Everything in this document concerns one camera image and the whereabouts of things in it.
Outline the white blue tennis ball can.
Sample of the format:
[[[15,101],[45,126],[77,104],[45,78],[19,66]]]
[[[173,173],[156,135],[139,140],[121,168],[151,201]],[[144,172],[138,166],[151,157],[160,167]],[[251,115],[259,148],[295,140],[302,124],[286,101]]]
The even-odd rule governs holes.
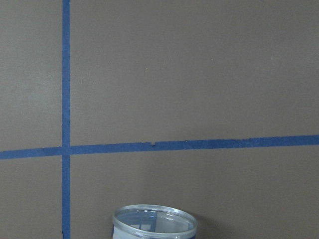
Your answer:
[[[129,205],[113,215],[113,239],[194,239],[197,221],[189,213],[160,205]]]

